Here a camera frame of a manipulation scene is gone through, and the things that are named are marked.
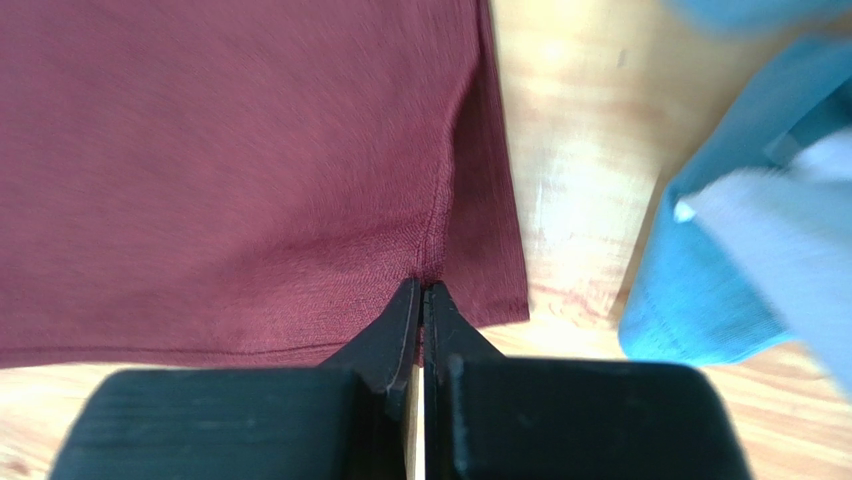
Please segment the dark red cloth napkin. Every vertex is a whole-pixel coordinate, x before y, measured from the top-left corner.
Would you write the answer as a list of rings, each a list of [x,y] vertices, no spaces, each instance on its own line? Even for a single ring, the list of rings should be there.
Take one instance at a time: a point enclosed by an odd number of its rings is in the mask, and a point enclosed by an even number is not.
[[[319,362],[527,319],[484,1],[5,1],[1,363]]]

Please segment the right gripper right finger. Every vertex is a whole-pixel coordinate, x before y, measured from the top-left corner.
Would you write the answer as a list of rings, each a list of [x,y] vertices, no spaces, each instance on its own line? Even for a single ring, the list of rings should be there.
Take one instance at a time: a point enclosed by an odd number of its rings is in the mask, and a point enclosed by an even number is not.
[[[429,479],[746,479],[720,397],[676,364],[508,357],[423,297]]]

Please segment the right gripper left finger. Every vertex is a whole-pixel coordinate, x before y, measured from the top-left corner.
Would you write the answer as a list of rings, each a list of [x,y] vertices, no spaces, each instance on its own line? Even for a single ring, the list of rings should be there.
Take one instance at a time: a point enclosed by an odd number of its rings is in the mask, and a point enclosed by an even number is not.
[[[317,366],[125,370],[75,421],[54,479],[407,479],[421,284]]]

